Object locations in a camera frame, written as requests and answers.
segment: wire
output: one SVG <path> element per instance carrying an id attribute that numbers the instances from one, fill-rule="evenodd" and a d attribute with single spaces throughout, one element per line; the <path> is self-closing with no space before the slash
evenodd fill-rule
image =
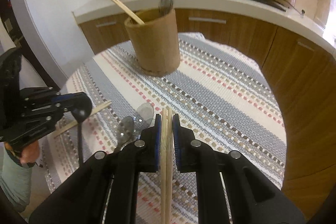
<path id="1" fill-rule="evenodd" d="M 78 123 L 77 126 L 77 147 L 78 147 L 78 163 L 79 166 L 84 164 L 83 160 L 83 140 L 82 140 L 82 123 Z"/>

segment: table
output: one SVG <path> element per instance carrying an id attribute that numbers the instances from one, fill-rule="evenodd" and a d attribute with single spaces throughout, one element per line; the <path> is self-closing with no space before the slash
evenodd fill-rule
<path id="1" fill-rule="evenodd" d="M 84 91 L 93 107 L 111 105 L 83 123 L 83 154 L 112 153 L 115 131 L 125 116 L 134 116 L 144 102 L 155 114 L 170 106 L 181 126 L 214 150 L 239 150 L 281 188 L 286 159 L 286 134 L 281 112 L 258 65 L 234 48 L 208 41 L 200 33 L 180 33 L 181 64 L 165 77 L 144 75 L 130 41 L 107 49 L 81 66 L 67 81 L 64 93 Z M 73 120 L 66 113 L 61 127 Z M 78 168 L 77 129 L 54 138 L 42 148 L 51 191 Z M 141 173 L 137 223 L 160 222 L 159 173 Z M 173 171 L 172 223 L 198 223 L 194 173 Z"/>

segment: light green sleeve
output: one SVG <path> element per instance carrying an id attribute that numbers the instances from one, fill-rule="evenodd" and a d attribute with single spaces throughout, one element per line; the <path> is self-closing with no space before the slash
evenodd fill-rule
<path id="1" fill-rule="evenodd" d="M 32 168 L 17 165 L 4 149 L 0 186 L 16 211 L 23 212 L 29 204 Z"/>

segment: human hand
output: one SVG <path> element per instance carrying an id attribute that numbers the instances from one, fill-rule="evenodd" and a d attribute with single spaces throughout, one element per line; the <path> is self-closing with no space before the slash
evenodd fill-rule
<path id="1" fill-rule="evenodd" d="M 5 142 L 5 148 L 9 151 L 13 151 L 13 148 Z M 21 157 L 19 158 L 21 164 L 26 164 L 29 162 L 35 162 L 40 155 L 40 146 L 39 142 L 33 142 L 30 145 L 26 146 L 22 152 Z"/>

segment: pair of chopsticks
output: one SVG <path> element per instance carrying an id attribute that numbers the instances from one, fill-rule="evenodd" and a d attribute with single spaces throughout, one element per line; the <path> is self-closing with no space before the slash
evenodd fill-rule
<path id="1" fill-rule="evenodd" d="M 90 117 L 92 115 L 97 114 L 98 112 L 102 111 L 104 108 L 107 108 L 111 104 L 111 101 L 106 101 L 98 106 L 96 106 L 90 114 Z M 72 122 L 68 123 L 66 126 L 54 131 L 53 136 L 56 138 L 57 136 L 61 135 L 63 132 L 68 131 L 70 128 L 76 126 L 78 122 L 76 120 L 73 120 Z"/>
<path id="2" fill-rule="evenodd" d="M 133 13 L 125 4 L 123 4 L 120 0 L 112 0 L 116 5 L 118 5 L 121 9 L 125 11 L 131 18 L 133 18 L 139 25 L 144 25 L 140 17 L 138 17 L 135 13 Z"/>
<path id="3" fill-rule="evenodd" d="M 161 148 L 161 224 L 169 224 L 173 191 L 173 115 L 172 109 L 162 110 Z"/>

